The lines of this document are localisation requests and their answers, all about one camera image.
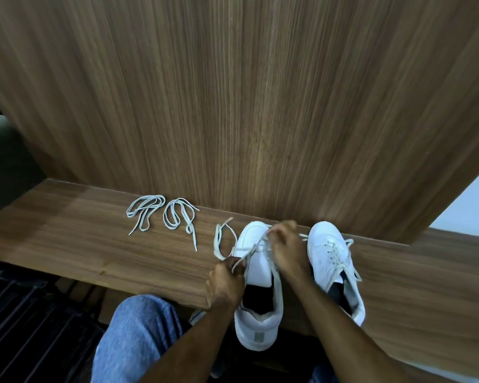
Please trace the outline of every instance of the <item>wooden surface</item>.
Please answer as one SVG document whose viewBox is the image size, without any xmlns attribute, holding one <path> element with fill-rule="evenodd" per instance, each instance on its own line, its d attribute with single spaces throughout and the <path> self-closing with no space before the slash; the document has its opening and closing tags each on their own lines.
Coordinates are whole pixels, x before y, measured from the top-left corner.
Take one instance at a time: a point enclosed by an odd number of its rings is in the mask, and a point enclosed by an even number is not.
<svg viewBox="0 0 479 383">
<path fill-rule="evenodd" d="M 479 173 L 479 0 L 0 0 L 49 177 L 410 242 Z"/>
<path fill-rule="evenodd" d="M 0 211 L 0 260 L 205 308 L 205 279 L 217 262 L 215 226 L 234 216 L 231 225 L 239 233 L 253 218 L 201 208 L 195 252 L 184 226 L 168 230 L 160 210 L 149 231 L 128 236 L 135 220 L 126 209 L 134 199 L 46 180 Z M 479 377 L 479 238 L 428 230 L 410 247 L 354 238 L 364 329 L 396 359 Z M 223 242 L 226 254 L 230 232 Z M 313 334 L 286 284 L 283 295 L 282 327 Z"/>
</svg>

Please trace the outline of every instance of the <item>wooden wall panel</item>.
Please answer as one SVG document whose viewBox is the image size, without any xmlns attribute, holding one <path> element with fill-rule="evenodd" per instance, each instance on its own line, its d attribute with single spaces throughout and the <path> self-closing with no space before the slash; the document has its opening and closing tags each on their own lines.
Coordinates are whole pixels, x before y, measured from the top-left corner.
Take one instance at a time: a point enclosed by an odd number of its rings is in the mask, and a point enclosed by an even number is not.
<svg viewBox="0 0 479 383">
<path fill-rule="evenodd" d="M 479 173 L 479 0 L 0 0 L 53 178 L 409 242 Z"/>
</svg>

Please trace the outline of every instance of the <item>white shoelace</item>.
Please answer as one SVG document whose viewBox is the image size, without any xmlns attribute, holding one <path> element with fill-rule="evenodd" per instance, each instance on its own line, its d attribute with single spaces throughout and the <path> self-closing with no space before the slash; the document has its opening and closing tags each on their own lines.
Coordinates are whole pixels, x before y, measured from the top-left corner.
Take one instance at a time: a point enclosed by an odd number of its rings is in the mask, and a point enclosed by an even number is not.
<svg viewBox="0 0 479 383">
<path fill-rule="evenodd" d="M 143 200 L 143 202 L 137 208 L 133 209 L 134 206 L 141 200 Z M 149 218 L 158 208 L 163 207 L 164 204 L 165 204 L 165 197 L 162 195 L 141 196 L 140 198 L 135 200 L 133 203 L 131 203 L 131 205 L 128 207 L 128 210 L 126 211 L 126 216 L 128 218 L 134 218 L 135 215 L 139 212 L 140 212 L 140 215 L 138 216 L 137 224 L 133 227 L 133 230 L 131 230 L 131 232 L 128 235 L 131 235 L 137 229 L 137 227 L 139 227 L 140 231 L 149 230 L 149 227 L 151 226 L 151 224 L 149 223 Z M 144 228 L 143 225 L 146 218 L 147 218 L 147 227 Z"/>
<path fill-rule="evenodd" d="M 353 268 L 353 273 L 351 273 L 351 269 L 349 268 L 349 263 L 351 262 L 351 251 L 349 250 L 349 247 L 353 244 L 353 239 L 346 239 L 344 242 L 348 250 L 348 263 L 345 263 L 340 258 L 341 253 L 335 242 L 331 242 L 328 240 L 326 243 L 324 243 L 326 253 L 331 255 L 330 258 L 332 259 L 332 264 L 335 266 L 332 280 L 335 280 L 342 272 L 345 272 L 351 278 L 355 278 L 357 282 L 361 282 L 362 278 L 360 277 L 358 271 L 353 267 L 353 264 L 351 264 L 351 267 Z"/>
<path fill-rule="evenodd" d="M 192 234 L 193 246 L 195 247 L 195 251 L 197 251 L 197 239 L 195 237 L 195 228 L 193 227 L 192 223 L 193 219 L 195 219 L 195 211 L 199 210 L 197 207 L 193 206 L 188 200 L 184 198 L 171 200 L 167 203 L 165 211 L 163 212 L 163 222 L 169 230 L 175 230 L 179 227 L 179 225 L 181 224 L 181 218 L 179 218 L 179 215 L 176 213 L 176 204 L 179 204 L 179 206 L 181 207 L 181 215 L 183 215 L 183 219 L 186 222 L 185 231 L 187 234 Z M 190 218 L 186 213 L 185 207 L 188 207 L 192 211 L 192 218 Z M 172 219 L 174 220 L 174 222 L 171 222 L 168 218 L 167 210 L 169 208 L 171 210 Z"/>
<path fill-rule="evenodd" d="M 236 233 L 234 232 L 234 230 L 232 229 L 232 227 L 230 225 L 228 225 L 228 223 L 233 220 L 233 218 L 228 218 L 222 225 L 220 224 L 217 224 L 217 228 L 215 230 L 215 233 L 214 233 L 214 241 L 213 241 L 213 253 L 215 255 L 215 257 L 217 257 L 219 260 L 224 260 L 228 257 L 230 257 L 231 255 L 234 255 L 234 253 L 236 251 L 239 251 L 239 250 L 242 250 L 242 251 L 245 251 L 245 254 L 242 255 L 239 259 L 238 262 L 236 262 L 234 264 L 234 266 L 232 267 L 232 272 L 234 273 L 234 270 L 236 268 L 236 266 L 238 266 L 238 264 L 240 262 L 243 262 L 244 260 L 246 260 L 249 256 L 253 255 L 255 253 L 255 251 L 258 249 L 259 245 L 261 244 L 262 240 L 267 238 L 267 235 L 266 233 L 264 233 L 261 237 L 261 239 L 259 239 L 259 241 L 254 245 L 252 246 L 251 248 L 239 248 L 239 247 L 236 247 L 237 243 L 238 243 L 238 238 L 236 236 Z M 222 240 L 222 229 L 224 228 L 224 226 L 227 226 L 227 228 L 229 230 L 231 230 L 232 232 L 232 235 L 234 235 L 234 247 L 232 248 L 231 252 L 229 253 L 229 255 L 227 257 L 224 257 L 220 251 L 220 242 Z M 301 237 L 303 237 L 303 241 L 306 241 L 308 239 L 308 235 L 305 235 L 305 234 L 300 234 Z"/>
</svg>

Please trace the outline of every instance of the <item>white wall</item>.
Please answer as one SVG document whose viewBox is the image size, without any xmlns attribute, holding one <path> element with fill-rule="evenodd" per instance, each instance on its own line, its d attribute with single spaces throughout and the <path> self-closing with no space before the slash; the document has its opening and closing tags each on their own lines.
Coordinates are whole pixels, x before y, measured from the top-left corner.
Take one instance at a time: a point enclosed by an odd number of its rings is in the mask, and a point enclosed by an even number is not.
<svg viewBox="0 0 479 383">
<path fill-rule="evenodd" d="M 479 177 L 442 212 L 430 227 L 479 235 Z"/>
</svg>

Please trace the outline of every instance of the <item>person's right hand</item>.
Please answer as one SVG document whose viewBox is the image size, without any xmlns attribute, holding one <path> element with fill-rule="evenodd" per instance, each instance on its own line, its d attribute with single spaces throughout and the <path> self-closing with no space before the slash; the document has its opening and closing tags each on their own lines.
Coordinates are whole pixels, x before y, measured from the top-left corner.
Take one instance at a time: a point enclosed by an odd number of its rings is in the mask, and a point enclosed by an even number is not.
<svg viewBox="0 0 479 383">
<path fill-rule="evenodd" d="M 296 231 L 296 222 L 286 220 L 268 231 L 275 264 L 287 281 L 312 278 L 307 247 Z"/>
</svg>

